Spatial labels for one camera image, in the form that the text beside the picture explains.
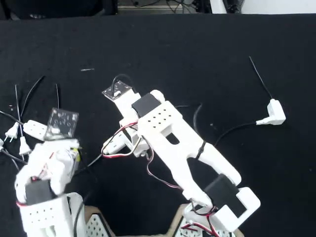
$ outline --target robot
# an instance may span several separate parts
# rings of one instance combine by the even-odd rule
[[[154,154],[162,159],[177,185],[155,177],[149,169],[147,172],[180,189],[190,201],[182,213],[179,236],[185,236],[183,230],[190,230],[219,237],[220,231],[235,231],[259,208],[260,201],[250,188],[237,188],[241,182],[237,170],[183,120],[160,91],[141,97],[132,87],[117,81],[103,94],[115,103],[123,118],[120,129],[103,144],[101,155],[118,158],[134,154],[147,157],[148,164]],[[118,154],[125,146],[130,152]],[[28,237],[90,236],[85,228],[82,197],[63,193],[78,167],[79,148],[76,139],[37,144],[29,163],[17,174],[17,205]],[[190,157],[218,173],[204,191],[192,178],[187,163]]]

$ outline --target white plug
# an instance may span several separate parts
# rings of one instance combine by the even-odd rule
[[[4,141],[0,139],[0,152],[1,152],[2,149],[3,149],[3,145],[4,145]]]
[[[263,125],[263,124],[280,125],[285,121],[286,117],[279,100],[271,99],[267,108],[268,108],[269,117],[256,121],[257,125]]]
[[[10,128],[6,133],[5,133],[5,140],[7,140],[7,138],[11,138],[10,142],[12,142],[13,139],[17,139],[18,138],[18,129],[19,129],[19,123],[15,122],[15,124],[12,126],[12,128]]]
[[[20,137],[20,142],[21,142],[21,145],[20,145],[20,153],[19,153],[19,155],[23,156],[23,155],[31,153],[32,150],[29,147],[29,145],[26,143],[26,140],[25,140],[24,136]]]

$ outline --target white connector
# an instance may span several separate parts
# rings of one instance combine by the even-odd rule
[[[257,125],[263,125],[263,124],[280,125],[285,121],[286,117],[279,100],[271,99],[267,108],[268,108],[269,117],[256,121]]]
[[[39,122],[29,120],[28,122],[24,123],[23,131],[31,137],[44,141],[47,126]]]
[[[6,133],[5,133],[5,140],[7,140],[7,138],[11,138],[10,142],[12,142],[13,139],[17,139],[18,138],[18,129],[19,129],[19,123],[15,122],[15,124],[12,126],[12,128],[10,128]]]
[[[0,152],[1,152],[2,149],[3,149],[3,145],[4,145],[4,141],[0,139]]]
[[[32,150],[29,147],[29,145],[26,143],[26,140],[25,140],[24,136],[20,137],[20,142],[21,142],[21,145],[20,145],[20,153],[19,153],[19,155],[20,156],[24,156],[24,155],[27,155],[27,154],[31,153]]]
[[[105,146],[106,144],[108,144],[105,149],[103,150],[103,154],[104,155],[111,155],[111,154],[115,154],[117,152],[119,152],[120,150],[122,150],[125,147],[125,143],[124,140],[121,138],[121,136],[123,135],[123,132],[119,132],[113,139],[112,141],[108,144],[109,140],[111,138],[109,138],[104,144],[103,146]]]

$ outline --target white power strip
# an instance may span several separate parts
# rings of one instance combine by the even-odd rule
[[[29,120],[28,122],[24,123],[23,131],[31,137],[44,141],[47,126],[39,122]]]
[[[98,214],[91,215],[86,224],[87,237],[111,237]]]

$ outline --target black tablecloth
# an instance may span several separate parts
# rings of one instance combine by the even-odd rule
[[[1,22],[0,109],[15,115],[14,84],[25,95],[46,75],[24,121],[47,123],[58,83],[61,107],[80,114],[76,137],[88,162],[121,118],[101,91],[115,75],[127,73],[142,95],[158,89],[174,105],[202,102],[198,128],[213,143],[228,128],[267,116],[269,97],[249,63],[251,55],[287,120],[241,129],[218,146],[242,175],[240,186],[261,200],[241,230],[252,237],[307,235],[316,224],[315,21],[316,15],[167,15]],[[192,125],[195,107],[180,110]],[[0,117],[1,134],[12,125]],[[28,142],[33,146],[35,140]],[[19,142],[8,145],[13,153],[17,147]],[[206,165],[196,160],[189,165],[202,188],[214,179]],[[117,235],[164,233],[185,203],[181,192],[147,175],[143,158],[103,160],[92,170],[99,185],[87,204],[100,208]],[[159,158],[152,171],[172,182]],[[15,174],[1,155],[0,233],[6,237],[23,233]],[[84,196],[92,182],[88,173],[75,177],[68,192]]]

